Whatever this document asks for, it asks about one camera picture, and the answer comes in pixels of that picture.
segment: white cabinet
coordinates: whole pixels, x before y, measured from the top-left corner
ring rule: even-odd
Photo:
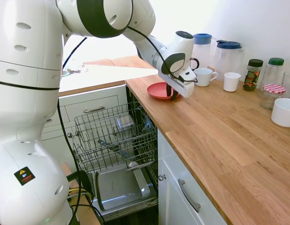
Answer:
[[[202,225],[197,215],[190,211],[175,178],[162,161],[159,162],[159,172],[164,177],[159,181],[159,224]]]
[[[86,110],[104,110],[126,103],[125,85],[60,97],[61,115],[66,133],[75,134],[74,119],[77,116],[87,115],[88,111]],[[49,153],[60,164],[66,162],[72,171],[76,170],[73,157],[61,129],[58,112],[46,123],[41,140]],[[68,140],[73,146],[72,138]]]
[[[177,224],[226,225],[160,131],[158,145],[159,175],[166,177],[159,181],[159,224],[174,225],[173,221],[176,222],[176,218],[172,214],[176,213],[180,218]]]

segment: warning label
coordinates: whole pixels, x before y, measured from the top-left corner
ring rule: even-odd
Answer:
[[[35,179],[35,176],[32,174],[28,167],[24,167],[23,169],[14,173],[14,175],[22,186],[27,184],[29,181]]]

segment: dishwasher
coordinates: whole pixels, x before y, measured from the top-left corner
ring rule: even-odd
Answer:
[[[139,102],[75,118],[73,150],[106,221],[158,204],[157,128]]]

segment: cabinet handle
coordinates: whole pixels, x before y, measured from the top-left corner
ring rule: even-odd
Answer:
[[[166,179],[166,176],[164,175],[164,176],[158,176],[158,178],[159,178],[159,181],[163,181],[164,179]]]
[[[190,205],[192,206],[192,208],[196,211],[196,212],[199,212],[199,209],[201,207],[201,205],[195,201],[192,200],[192,198],[186,193],[183,185],[186,183],[184,182],[184,180],[181,180],[181,179],[178,179],[178,184],[179,184],[179,187],[181,188],[182,192],[183,192],[183,195],[186,197],[186,199],[188,200],[188,202],[190,203]]]
[[[90,110],[86,109],[86,110],[84,110],[84,113],[94,113],[94,112],[98,112],[98,111],[101,111],[104,109],[106,109],[106,108],[104,106],[101,106],[98,109],[90,109]]]

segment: jar with green lid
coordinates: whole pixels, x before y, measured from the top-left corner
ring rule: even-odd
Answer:
[[[260,85],[260,96],[263,93],[264,86],[267,84],[282,84],[282,76],[283,76],[283,65],[284,60],[281,58],[271,58],[267,64],[261,85]]]
[[[252,91],[255,90],[258,83],[259,73],[263,66],[262,60],[252,59],[249,60],[247,66],[247,74],[245,77],[243,89]]]

